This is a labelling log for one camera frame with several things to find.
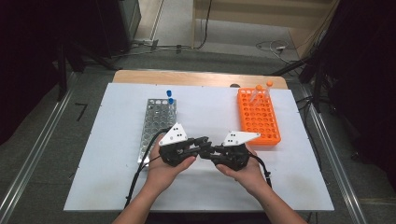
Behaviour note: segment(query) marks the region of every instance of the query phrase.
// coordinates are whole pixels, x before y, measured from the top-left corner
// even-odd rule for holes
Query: test tube rack
[[[161,129],[175,125],[177,121],[177,100],[173,106],[169,106],[168,99],[148,99],[146,106],[145,122],[143,124],[142,137],[137,162],[140,163],[146,150],[152,150],[154,146],[148,148],[149,142]]]
[[[261,136],[249,141],[251,145],[274,146],[280,142],[280,133],[276,123],[276,115],[271,95],[265,91],[257,92],[254,100],[250,97],[254,88],[240,88],[237,103],[241,129],[243,132],[260,133]]]

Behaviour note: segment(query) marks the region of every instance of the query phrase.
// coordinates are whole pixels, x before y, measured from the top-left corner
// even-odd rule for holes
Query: person's left arm
[[[150,160],[160,156],[160,140],[161,137],[158,138],[154,148],[151,150]],[[145,223],[149,215],[149,209],[157,197],[172,184],[179,173],[189,168],[194,161],[194,157],[189,157],[177,167],[164,163],[161,158],[152,161],[148,166],[148,177],[145,185],[116,220],[113,221],[113,224]]]

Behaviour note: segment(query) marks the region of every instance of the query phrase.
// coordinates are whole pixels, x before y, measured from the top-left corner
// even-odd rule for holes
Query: forearm
[[[271,223],[306,223],[268,185],[262,185],[253,196],[262,205]]]
[[[149,210],[160,193],[143,187],[129,205],[114,220],[113,224],[145,223]]]

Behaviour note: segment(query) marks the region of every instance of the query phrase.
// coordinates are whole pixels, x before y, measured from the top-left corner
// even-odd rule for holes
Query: white plastic part
[[[160,146],[167,146],[178,142],[187,140],[187,134],[184,132],[183,126],[176,123],[171,130],[161,139]]]
[[[261,135],[260,133],[230,131],[225,137],[223,145],[225,147],[239,146],[241,144],[244,144],[248,141],[260,137],[260,135]]]

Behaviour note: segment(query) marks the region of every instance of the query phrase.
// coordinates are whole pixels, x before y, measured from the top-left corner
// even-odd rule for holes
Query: white table surface
[[[188,137],[208,136],[220,145],[228,131],[240,130],[237,88],[116,84],[107,86],[84,149],[65,211],[120,211],[137,169],[148,98],[177,99],[177,122]],[[298,211],[332,211],[332,200],[291,91],[271,90],[281,141],[255,147],[271,172],[274,191]],[[134,196],[146,179],[142,172]],[[260,204],[211,161],[197,161],[163,192],[152,211],[246,212]]]

